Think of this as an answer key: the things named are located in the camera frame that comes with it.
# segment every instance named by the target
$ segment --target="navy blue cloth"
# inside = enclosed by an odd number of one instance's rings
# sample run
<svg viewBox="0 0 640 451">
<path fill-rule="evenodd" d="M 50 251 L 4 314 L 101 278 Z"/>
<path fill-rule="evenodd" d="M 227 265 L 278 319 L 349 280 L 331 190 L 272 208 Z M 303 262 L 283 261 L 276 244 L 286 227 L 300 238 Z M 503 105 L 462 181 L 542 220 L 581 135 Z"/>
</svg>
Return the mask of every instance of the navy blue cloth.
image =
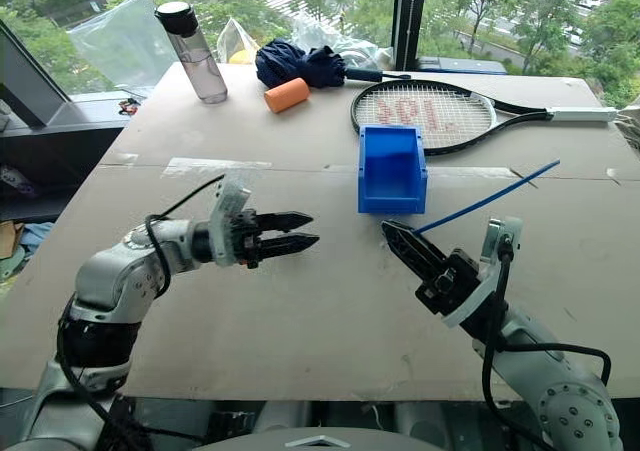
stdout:
<svg viewBox="0 0 640 451">
<path fill-rule="evenodd" d="M 329 46 L 302 49 L 276 38 L 265 44 L 256 54 L 258 79 L 267 87 L 275 88 L 295 78 L 302 78 L 309 86 L 324 88 L 342 86 L 346 65 L 339 54 Z"/>
</svg>

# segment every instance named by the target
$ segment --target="floor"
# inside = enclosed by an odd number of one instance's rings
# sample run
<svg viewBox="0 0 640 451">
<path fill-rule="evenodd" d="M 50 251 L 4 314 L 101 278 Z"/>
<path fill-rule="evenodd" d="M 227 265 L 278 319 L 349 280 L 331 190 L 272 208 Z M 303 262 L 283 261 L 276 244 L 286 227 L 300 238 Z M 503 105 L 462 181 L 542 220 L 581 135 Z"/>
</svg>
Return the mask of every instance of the floor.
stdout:
<svg viewBox="0 0 640 451">
<path fill-rule="evenodd" d="M 25 414 L 30 409 L 30 391 L 0 390 L 0 449 L 5 449 L 18 440 L 19 430 Z M 640 415 L 640 399 L 616 400 L 620 415 L 622 438 L 625 449 L 640 449 L 640 430 L 637 417 Z M 260 412 L 261 402 L 213 402 L 143 398 L 137 400 L 136 419 L 146 426 L 170 429 L 186 434 L 206 437 L 206 442 L 216 442 L 251 431 Z M 527 442 L 519 441 L 502 429 L 483 404 L 475 402 L 442 403 L 449 442 L 447 451 L 534 451 Z M 522 403 L 506 406 L 503 412 L 526 426 L 536 429 L 534 417 Z M 311 408 L 312 426 L 344 426 L 395 431 L 394 407 L 392 404 L 354 402 L 315 402 Z M 427 438 L 442 446 L 442 437 L 423 428 L 417 429 L 414 437 Z M 197 444 L 182 438 L 153 436 L 155 451 L 182 451 Z"/>
</svg>

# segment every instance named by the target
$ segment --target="umbrella handle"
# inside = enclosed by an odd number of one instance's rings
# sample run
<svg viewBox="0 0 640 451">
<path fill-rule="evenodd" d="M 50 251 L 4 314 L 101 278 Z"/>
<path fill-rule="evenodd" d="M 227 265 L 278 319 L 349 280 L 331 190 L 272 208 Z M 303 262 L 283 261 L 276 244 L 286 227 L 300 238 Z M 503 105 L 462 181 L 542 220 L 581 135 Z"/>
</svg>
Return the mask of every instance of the umbrella handle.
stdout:
<svg viewBox="0 0 640 451">
<path fill-rule="evenodd" d="M 382 71 L 377 70 L 350 67 L 347 67 L 345 69 L 344 75 L 347 79 L 357 79 L 358 81 L 372 81 L 374 83 L 379 83 L 380 81 L 382 81 L 383 76 L 385 78 L 394 79 L 411 79 L 411 76 L 409 76 L 408 74 L 386 74 Z"/>
</svg>

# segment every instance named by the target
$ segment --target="folded umbrella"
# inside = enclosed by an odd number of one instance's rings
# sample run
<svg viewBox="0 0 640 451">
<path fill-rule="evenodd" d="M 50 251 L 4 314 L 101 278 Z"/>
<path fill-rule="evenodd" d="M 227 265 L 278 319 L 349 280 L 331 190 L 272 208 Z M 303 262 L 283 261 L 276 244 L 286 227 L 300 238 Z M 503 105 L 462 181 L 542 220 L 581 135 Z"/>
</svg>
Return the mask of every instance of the folded umbrella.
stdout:
<svg viewBox="0 0 640 451">
<path fill-rule="evenodd" d="M 342 86 L 345 78 L 373 82 L 382 81 L 383 76 L 411 79 L 408 74 L 396 76 L 377 70 L 350 68 L 329 46 L 312 49 L 309 53 L 305 53 L 302 49 L 280 38 L 274 39 L 258 50 L 256 66 L 258 79 L 269 88 L 275 88 L 295 78 L 304 79 L 314 88 Z"/>
</svg>

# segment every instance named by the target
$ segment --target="table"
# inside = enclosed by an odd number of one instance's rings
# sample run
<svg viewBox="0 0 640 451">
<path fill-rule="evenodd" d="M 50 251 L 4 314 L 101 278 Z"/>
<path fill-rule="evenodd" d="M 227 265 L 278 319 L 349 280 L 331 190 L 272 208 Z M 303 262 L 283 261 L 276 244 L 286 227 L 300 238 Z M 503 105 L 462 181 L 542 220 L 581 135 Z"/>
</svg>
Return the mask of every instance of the table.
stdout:
<svg viewBox="0 0 640 451">
<path fill-rule="evenodd" d="M 348 107 L 362 84 L 314 90 L 273 115 L 251 67 L 223 66 L 229 100 L 201 104 L 176 65 L 60 217 L 0 309 L 0 386 L 34 387 L 76 270 L 150 212 L 239 168 L 259 212 L 299 210 L 320 241 L 257 270 L 179 275 L 142 326 L 124 392 L 194 399 L 481 399 L 481 361 L 413 296 L 418 279 L 386 249 L 381 216 L 356 213 L 358 140 Z M 522 104 L 596 104 L 573 78 L 433 75 Z M 490 216 L 524 219 L 508 299 L 566 342 L 607 350 L 613 396 L 637 396 L 640 162 L 613 126 L 527 125 L 430 160 L 429 222 L 559 157 L 562 165 L 489 207 L 429 232 L 478 257 Z M 205 219 L 211 195 L 177 216 Z M 585 362 L 593 366 L 591 360 Z M 514 395 L 502 383 L 498 398 Z"/>
</svg>

